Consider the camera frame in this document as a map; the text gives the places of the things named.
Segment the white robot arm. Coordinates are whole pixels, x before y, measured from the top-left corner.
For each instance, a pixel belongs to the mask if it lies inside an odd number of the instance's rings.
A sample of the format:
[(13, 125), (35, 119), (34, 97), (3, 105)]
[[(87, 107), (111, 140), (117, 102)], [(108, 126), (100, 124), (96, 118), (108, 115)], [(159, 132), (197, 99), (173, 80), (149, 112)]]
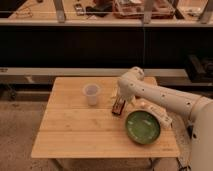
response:
[(213, 99), (146, 83), (144, 72), (133, 67), (118, 78), (119, 95), (125, 101), (139, 96), (193, 123), (187, 171), (213, 171)]

